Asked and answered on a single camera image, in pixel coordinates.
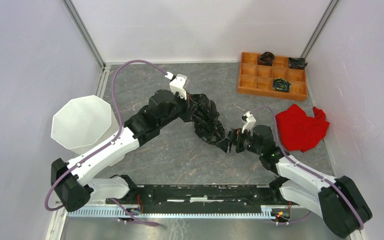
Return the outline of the right aluminium corner post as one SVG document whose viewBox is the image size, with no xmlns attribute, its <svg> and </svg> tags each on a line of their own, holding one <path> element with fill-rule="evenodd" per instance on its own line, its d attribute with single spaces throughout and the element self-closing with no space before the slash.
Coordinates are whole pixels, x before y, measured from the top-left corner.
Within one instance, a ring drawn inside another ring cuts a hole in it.
<svg viewBox="0 0 384 240">
<path fill-rule="evenodd" d="M 321 36 L 324 28 L 326 27 L 328 21 L 336 10 L 340 0 L 330 0 L 326 9 L 324 10 L 322 16 L 320 17 L 314 31 L 312 32 L 308 42 L 306 43 L 300 57 L 307 59 L 313 47 L 315 46 L 317 40 Z"/>
</svg>

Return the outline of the black trash bag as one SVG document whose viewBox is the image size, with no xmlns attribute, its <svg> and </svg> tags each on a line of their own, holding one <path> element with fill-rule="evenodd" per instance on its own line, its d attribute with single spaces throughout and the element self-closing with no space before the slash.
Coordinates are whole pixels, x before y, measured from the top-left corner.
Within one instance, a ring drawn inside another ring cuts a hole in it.
<svg viewBox="0 0 384 240">
<path fill-rule="evenodd" d="M 193 122 L 195 134 L 205 143 L 216 145 L 225 138 L 225 128 L 213 100 L 205 94 L 187 94 L 187 122 Z"/>
</svg>

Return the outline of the left aluminium corner post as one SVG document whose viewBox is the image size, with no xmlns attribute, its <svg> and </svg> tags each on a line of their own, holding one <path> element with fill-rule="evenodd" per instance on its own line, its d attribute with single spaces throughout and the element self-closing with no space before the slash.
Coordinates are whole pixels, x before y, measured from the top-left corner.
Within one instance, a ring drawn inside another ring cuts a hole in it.
<svg viewBox="0 0 384 240">
<path fill-rule="evenodd" d="M 86 25 L 84 21 L 82 20 L 74 2 L 72 0 L 62 0 L 62 3 L 64 4 L 65 8 L 67 9 L 70 17 L 72 18 L 76 28 L 78 29 L 80 35 L 82 36 L 83 40 L 85 41 L 88 49 L 90 50 L 92 56 L 94 57 L 97 64 L 104 69 L 106 67 L 106 63 L 104 59 L 102 58 L 101 54 L 99 53 L 99 50 L 97 46 L 95 45 L 89 31 L 86 28 Z"/>
</svg>

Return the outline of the dark grey rolled tie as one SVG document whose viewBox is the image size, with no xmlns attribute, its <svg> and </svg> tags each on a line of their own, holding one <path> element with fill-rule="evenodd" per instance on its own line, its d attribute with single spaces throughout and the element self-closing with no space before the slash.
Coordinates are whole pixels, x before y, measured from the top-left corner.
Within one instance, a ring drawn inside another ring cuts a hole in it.
<svg viewBox="0 0 384 240">
<path fill-rule="evenodd" d="M 308 65 L 308 62 L 304 57 L 289 57 L 288 68 L 296 70 L 304 70 Z"/>
</svg>

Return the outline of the red cloth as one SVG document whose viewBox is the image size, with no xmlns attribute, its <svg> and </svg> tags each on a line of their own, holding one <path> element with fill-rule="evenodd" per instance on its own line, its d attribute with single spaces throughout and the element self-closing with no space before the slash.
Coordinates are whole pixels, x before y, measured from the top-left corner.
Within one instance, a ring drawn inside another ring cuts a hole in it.
<svg viewBox="0 0 384 240">
<path fill-rule="evenodd" d="M 312 111 L 313 117 L 293 104 L 275 116 L 280 140 L 286 150 L 304 153 L 315 148 L 326 136 L 330 126 L 326 114 L 315 106 Z"/>
</svg>

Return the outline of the white trash bin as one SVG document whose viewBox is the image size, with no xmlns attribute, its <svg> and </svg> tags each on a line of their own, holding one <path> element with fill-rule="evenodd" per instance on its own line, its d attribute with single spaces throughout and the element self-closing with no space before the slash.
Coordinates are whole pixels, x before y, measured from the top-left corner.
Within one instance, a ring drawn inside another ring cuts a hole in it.
<svg viewBox="0 0 384 240">
<path fill-rule="evenodd" d="M 108 142 L 119 130 L 119 123 L 109 103 L 96 95 L 71 99 L 52 118 L 51 138 L 81 155 Z"/>
</svg>

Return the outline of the aluminium corner post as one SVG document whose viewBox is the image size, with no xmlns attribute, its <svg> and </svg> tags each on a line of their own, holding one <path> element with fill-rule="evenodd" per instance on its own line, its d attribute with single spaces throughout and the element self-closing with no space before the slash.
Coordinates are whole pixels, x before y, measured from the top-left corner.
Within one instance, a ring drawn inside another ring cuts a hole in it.
<svg viewBox="0 0 384 240">
<path fill-rule="evenodd" d="M 76 28 L 78 29 L 80 35 L 82 36 L 83 40 L 85 41 L 88 49 L 90 50 L 92 56 L 94 57 L 97 64 L 104 69 L 106 67 L 106 63 L 104 59 L 102 58 L 101 54 L 99 53 L 99 50 L 97 46 L 95 45 L 89 31 L 86 28 L 86 25 L 84 21 L 82 20 L 74 2 L 72 0 L 62 0 L 62 3 L 64 4 L 65 8 L 67 9 L 70 17 L 72 18 Z"/>
<path fill-rule="evenodd" d="M 306 43 L 300 57 L 307 59 L 313 47 L 315 46 L 317 40 L 321 36 L 324 28 L 326 27 L 328 21 L 336 10 L 340 0 L 330 0 L 326 9 L 324 10 L 322 16 L 320 17 L 314 31 L 312 32 L 308 42 Z"/>
</svg>

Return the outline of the orange black rolled tie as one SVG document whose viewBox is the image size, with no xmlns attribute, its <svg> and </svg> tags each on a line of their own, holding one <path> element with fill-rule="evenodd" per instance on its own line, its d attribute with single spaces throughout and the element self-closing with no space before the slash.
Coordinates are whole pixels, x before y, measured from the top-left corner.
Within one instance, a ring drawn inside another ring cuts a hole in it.
<svg viewBox="0 0 384 240">
<path fill-rule="evenodd" d="M 275 55 L 266 51 L 257 58 L 257 64 L 262 66 L 273 66 Z"/>
</svg>

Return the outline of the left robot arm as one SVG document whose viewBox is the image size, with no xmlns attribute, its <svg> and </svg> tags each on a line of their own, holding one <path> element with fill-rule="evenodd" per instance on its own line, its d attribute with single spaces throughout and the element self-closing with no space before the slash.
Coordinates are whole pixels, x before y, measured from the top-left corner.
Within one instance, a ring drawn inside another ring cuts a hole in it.
<svg viewBox="0 0 384 240">
<path fill-rule="evenodd" d="M 161 89 L 150 97 L 148 104 L 131 116 L 121 130 L 93 149 L 64 162 L 58 158 L 51 164 L 51 189 L 67 212 L 74 212 L 91 201 L 107 199 L 133 203 L 137 190 L 121 176 L 113 180 L 97 179 L 104 168 L 121 160 L 150 140 L 176 119 L 194 124 L 195 134 L 210 145 L 225 138 L 215 103 L 205 94 L 187 94 L 186 99 Z"/>
</svg>

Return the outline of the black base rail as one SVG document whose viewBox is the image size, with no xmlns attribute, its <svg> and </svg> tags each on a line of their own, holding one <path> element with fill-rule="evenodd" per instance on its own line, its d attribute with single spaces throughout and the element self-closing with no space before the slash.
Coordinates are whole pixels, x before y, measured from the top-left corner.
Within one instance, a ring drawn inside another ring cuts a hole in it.
<svg viewBox="0 0 384 240">
<path fill-rule="evenodd" d="M 139 206 L 143 214 L 257 214 L 261 206 L 296 205 L 255 184 L 137 185 L 117 202 Z"/>
</svg>

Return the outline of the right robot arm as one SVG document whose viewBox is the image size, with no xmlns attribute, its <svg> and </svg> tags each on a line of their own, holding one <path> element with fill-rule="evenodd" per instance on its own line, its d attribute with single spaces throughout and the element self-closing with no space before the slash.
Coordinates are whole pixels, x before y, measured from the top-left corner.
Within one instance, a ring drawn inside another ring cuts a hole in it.
<svg viewBox="0 0 384 240">
<path fill-rule="evenodd" d="M 254 153 L 266 170 L 278 176 L 270 183 L 268 191 L 273 203 L 287 201 L 306 208 L 340 238 L 362 230 L 372 219 L 369 205 L 350 177 L 334 177 L 303 164 L 275 143 L 270 127 L 233 128 L 225 142 L 227 153 Z"/>
</svg>

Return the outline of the blue yellow rolled tie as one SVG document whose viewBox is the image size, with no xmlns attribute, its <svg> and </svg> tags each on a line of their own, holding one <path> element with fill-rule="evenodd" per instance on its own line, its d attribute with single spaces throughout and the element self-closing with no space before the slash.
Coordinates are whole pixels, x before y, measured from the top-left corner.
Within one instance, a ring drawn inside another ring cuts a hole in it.
<svg viewBox="0 0 384 240">
<path fill-rule="evenodd" d="M 274 78 L 272 82 L 272 89 L 275 92 L 289 93 L 291 85 L 292 84 L 284 78 Z"/>
</svg>

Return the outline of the wooden compartment tray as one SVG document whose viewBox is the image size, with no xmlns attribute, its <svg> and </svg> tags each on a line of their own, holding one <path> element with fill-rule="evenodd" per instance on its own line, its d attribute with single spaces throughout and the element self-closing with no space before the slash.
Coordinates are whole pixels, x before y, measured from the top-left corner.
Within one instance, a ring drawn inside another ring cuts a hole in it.
<svg viewBox="0 0 384 240">
<path fill-rule="evenodd" d="M 261 53 L 242 52 L 237 92 L 256 96 L 305 101 L 308 97 L 306 71 L 289 66 L 289 58 L 275 55 L 272 65 L 260 62 Z M 278 90 L 275 80 L 289 83 L 288 89 Z"/>
</svg>

